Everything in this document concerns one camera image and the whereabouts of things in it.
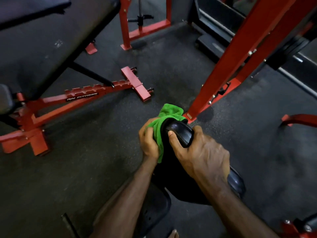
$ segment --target person's left hand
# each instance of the person's left hand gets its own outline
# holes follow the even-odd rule
[[[153,139],[153,128],[146,128],[150,123],[152,123],[156,119],[158,118],[149,119],[139,131],[140,145],[143,151],[144,161],[147,159],[151,159],[157,162],[159,158],[159,147]]]

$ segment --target person's right hand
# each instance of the person's right hand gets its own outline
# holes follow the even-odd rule
[[[188,148],[183,148],[173,131],[168,132],[170,144],[185,171],[196,178],[221,178],[227,182],[230,172],[230,154],[212,137],[204,135],[200,126],[195,126],[194,138]]]

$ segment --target bolt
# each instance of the bolt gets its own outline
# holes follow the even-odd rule
[[[312,228],[309,225],[304,225],[304,230],[306,232],[312,232],[313,231]]]

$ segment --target forearm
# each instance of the forearm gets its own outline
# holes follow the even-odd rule
[[[156,163],[147,159],[122,191],[114,206],[101,220],[90,238],[130,238],[148,190]]]
[[[216,178],[210,182],[205,177],[197,178],[196,181],[233,237],[278,237],[242,203],[225,181]]]

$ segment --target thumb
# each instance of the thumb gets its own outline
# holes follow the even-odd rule
[[[182,153],[182,151],[184,150],[184,148],[182,147],[182,145],[180,144],[176,134],[173,131],[168,131],[168,138],[170,140],[170,144],[174,150],[174,153]]]

